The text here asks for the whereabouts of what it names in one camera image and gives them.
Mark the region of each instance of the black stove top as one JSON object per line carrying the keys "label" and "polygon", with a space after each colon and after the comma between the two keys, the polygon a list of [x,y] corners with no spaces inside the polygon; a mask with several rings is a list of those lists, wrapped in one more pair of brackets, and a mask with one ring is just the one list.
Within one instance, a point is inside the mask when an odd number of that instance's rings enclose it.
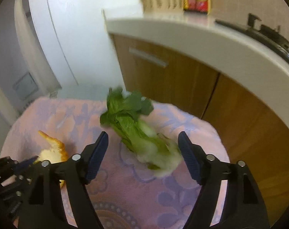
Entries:
{"label": "black stove top", "polygon": [[279,33],[280,26],[277,30],[274,30],[262,24],[260,30],[256,30],[254,28],[256,20],[260,21],[256,15],[249,14],[247,26],[241,26],[221,20],[215,20],[215,23],[234,29],[257,40],[258,42],[262,43],[277,53],[289,64],[289,41]]}

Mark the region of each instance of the piece of bread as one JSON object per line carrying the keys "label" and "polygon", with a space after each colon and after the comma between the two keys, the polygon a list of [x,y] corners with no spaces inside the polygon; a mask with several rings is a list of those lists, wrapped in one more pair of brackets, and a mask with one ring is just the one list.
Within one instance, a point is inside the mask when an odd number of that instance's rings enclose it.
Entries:
{"label": "piece of bread", "polygon": [[[65,150],[65,145],[63,142],[59,141],[56,138],[52,138],[45,134],[42,131],[39,131],[39,134],[47,140],[50,144],[50,149],[42,150],[39,154],[39,157],[36,161],[44,161],[49,160],[50,163],[55,164],[59,162],[65,162],[68,160],[68,154]],[[62,188],[64,185],[64,180],[60,180],[60,187]]]}

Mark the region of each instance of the silver handle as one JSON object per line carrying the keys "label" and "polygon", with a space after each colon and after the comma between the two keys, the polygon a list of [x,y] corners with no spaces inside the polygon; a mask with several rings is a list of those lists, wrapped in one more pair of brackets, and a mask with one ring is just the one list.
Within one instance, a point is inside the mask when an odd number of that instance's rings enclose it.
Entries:
{"label": "silver handle", "polygon": [[161,59],[158,59],[156,56],[140,51],[135,48],[130,47],[129,52],[133,54],[134,56],[140,57],[141,59],[144,59],[144,60],[148,60],[149,62],[162,68],[166,68],[169,65],[169,63],[162,61]]}

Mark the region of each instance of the floral tablecloth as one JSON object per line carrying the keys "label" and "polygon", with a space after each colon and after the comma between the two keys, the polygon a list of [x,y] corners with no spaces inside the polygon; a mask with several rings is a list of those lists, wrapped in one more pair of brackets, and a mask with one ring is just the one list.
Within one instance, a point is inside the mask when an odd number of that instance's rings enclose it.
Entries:
{"label": "floral tablecloth", "polygon": [[[207,122],[173,105],[154,103],[145,118],[159,132],[177,141],[185,131],[194,144],[221,161],[229,161],[216,130]],[[102,131],[109,135],[109,146],[98,175],[87,191],[98,217],[107,229],[180,229],[184,226],[201,186],[192,180],[182,162],[171,176],[155,178],[139,163],[110,128],[101,128],[99,117],[106,102],[49,99],[36,100],[15,122],[4,143],[1,157],[22,161],[38,155],[48,143],[38,134],[42,130],[66,145],[69,156],[81,153],[94,143]],[[226,184],[222,183],[218,205],[211,224],[220,220]],[[70,224],[75,225],[67,189],[62,188],[63,204]]]}

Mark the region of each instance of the cabinet door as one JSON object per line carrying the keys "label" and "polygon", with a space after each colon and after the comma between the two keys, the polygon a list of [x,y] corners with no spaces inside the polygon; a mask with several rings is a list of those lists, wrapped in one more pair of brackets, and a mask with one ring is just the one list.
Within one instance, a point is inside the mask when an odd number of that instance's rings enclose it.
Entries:
{"label": "cabinet door", "polygon": [[217,71],[152,43],[115,35],[114,44],[128,91],[139,90],[152,100],[172,103],[202,117]]}
{"label": "cabinet door", "polygon": [[273,224],[289,205],[289,129],[257,97],[223,75],[203,119],[219,133],[231,162],[246,162]]}

